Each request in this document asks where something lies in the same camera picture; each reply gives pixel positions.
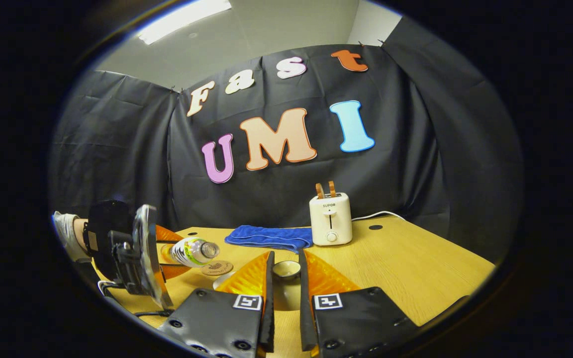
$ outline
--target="coaster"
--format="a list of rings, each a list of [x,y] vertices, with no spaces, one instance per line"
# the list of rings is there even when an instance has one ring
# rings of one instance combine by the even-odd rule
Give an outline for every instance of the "coaster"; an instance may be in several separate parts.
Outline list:
[[[221,274],[226,274],[233,269],[234,265],[229,261],[216,260],[204,265],[200,271],[207,276],[220,276]]]

